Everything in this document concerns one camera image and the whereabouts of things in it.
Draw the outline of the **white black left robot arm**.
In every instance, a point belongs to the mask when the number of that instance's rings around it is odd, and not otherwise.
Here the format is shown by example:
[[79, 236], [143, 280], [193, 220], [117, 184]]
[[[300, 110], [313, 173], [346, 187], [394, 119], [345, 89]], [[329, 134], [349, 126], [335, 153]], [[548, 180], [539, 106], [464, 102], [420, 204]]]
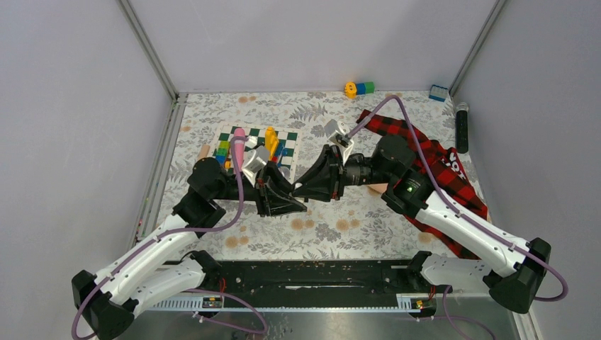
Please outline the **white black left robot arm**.
[[158, 298], [142, 282], [184, 246], [232, 227], [246, 200], [255, 203], [261, 217], [307, 210], [291, 195], [294, 186], [272, 161], [259, 166], [251, 182], [240, 170], [229, 174], [216, 159], [202, 158], [194, 164], [187, 183], [189, 189], [171, 215], [143, 242], [96, 273], [82, 270], [72, 278], [77, 308], [73, 339], [79, 338], [80, 319], [85, 319], [97, 339], [120, 336], [141, 311], [143, 300]]

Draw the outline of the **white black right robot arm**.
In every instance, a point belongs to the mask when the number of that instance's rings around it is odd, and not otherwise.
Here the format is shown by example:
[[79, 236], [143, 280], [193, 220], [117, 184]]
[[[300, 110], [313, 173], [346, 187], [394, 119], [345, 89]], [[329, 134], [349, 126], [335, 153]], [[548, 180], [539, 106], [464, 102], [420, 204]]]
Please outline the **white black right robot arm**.
[[413, 169], [416, 153], [401, 136], [382, 137], [373, 154], [343, 157], [325, 145], [316, 162], [293, 185], [292, 195], [305, 200], [339, 200], [347, 186], [386, 183], [381, 198], [395, 213], [433, 227], [466, 247], [487, 265], [478, 287], [485, 286], [499, 305], [529, 311], [546, 275], [551, 245], [507, 233], [465, 209], [434, 181]]

